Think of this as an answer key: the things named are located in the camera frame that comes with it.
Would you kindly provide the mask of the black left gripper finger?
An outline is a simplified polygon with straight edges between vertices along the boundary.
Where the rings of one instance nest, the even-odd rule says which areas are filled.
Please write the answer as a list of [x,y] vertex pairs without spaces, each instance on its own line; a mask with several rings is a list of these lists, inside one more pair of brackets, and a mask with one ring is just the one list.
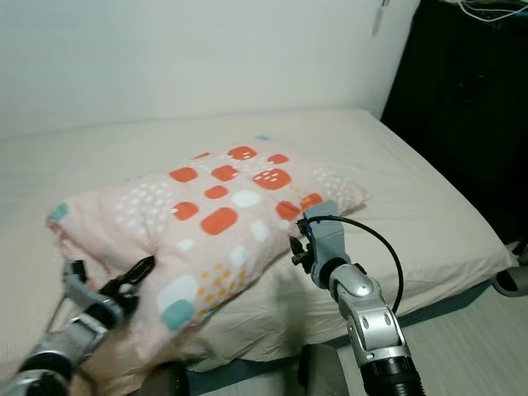
[[154,256],[144,257],[136,262],[124,275],[122,275],[122,290],[132,290],[139,288],[143,280],[151,274],[155,268],[156,260]]

